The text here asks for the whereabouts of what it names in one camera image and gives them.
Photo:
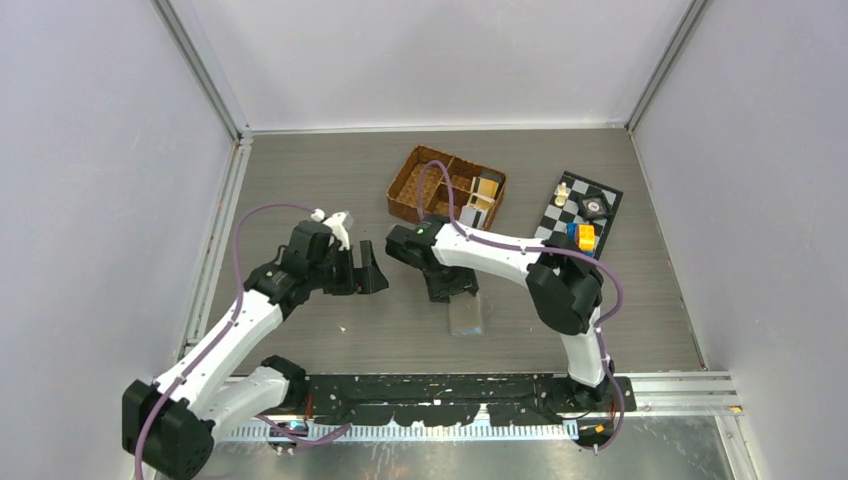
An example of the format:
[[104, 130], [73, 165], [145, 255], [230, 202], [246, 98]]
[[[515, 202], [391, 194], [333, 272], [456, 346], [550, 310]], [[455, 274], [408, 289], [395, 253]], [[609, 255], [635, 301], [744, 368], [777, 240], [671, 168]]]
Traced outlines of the taupe leather card holder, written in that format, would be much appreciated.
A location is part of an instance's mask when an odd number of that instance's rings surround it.
[[452, 296], [448, 304], [448, 327], [451, 335], [472, 336], [484, 332], [481, 297], [468, 292]]

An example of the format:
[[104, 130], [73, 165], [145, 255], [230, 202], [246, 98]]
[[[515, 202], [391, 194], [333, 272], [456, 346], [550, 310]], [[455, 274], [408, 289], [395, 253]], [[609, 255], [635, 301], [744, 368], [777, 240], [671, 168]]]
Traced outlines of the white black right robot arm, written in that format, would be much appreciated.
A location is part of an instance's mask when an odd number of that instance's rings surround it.
[[591, 411], [610, 398], [613, 369], [602, 359], [595, 331], [603, 278], [597, 261], [567, 235], [510, 237], [430, 215], [414, 227], [394, 226], [385, 251], [422, 272], [432, 302], [476, 296], [478, 273], [526, 288], [541, 322], [561, 336], [574, 403]]

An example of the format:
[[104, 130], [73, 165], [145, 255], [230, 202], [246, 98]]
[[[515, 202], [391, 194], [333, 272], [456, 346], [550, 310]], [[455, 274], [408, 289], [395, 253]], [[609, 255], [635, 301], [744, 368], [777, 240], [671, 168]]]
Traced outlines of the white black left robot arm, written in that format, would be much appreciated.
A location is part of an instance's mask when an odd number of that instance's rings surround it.
[[154, 381], [134, 381], [122, 397], [122, 445], [143, 466], [170, 479], [193, 479], [215, 443], [252, 417], [307, 403], [305, 370], [272, 355], [246, 378], [226, 380], [269, 333], [315, 291], [374, 294], [389, 282], [373, 244], [353, 247], [344, 221], [305, 220], [272, 261], [251, 271], [221, 320], [181, 360]]

